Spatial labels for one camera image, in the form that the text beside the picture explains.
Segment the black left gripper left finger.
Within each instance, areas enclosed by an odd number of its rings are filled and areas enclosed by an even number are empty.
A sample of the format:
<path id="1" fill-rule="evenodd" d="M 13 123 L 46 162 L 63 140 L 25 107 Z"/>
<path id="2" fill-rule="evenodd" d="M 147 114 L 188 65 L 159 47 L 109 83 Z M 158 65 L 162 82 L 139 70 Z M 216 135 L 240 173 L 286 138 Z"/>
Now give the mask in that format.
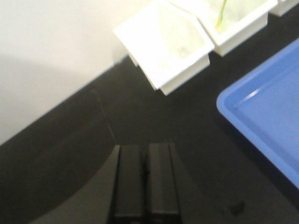
<path id="1" fill-rule="evenodd" d="M 137 145 L 116 145 L 76 194 L 34 224 L 143 224 L 143 160 Z"/>

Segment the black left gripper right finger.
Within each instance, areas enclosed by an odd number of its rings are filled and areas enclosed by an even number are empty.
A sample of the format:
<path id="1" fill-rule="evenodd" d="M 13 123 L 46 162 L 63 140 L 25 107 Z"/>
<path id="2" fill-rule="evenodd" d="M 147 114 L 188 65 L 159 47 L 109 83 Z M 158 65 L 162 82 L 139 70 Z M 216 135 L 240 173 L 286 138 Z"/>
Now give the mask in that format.
<path id="1" fill-rule="evenodd" d="M 169 145 L 151 143 L 146 165 L 146 209 L 149 223 L 182 223 Z"/>

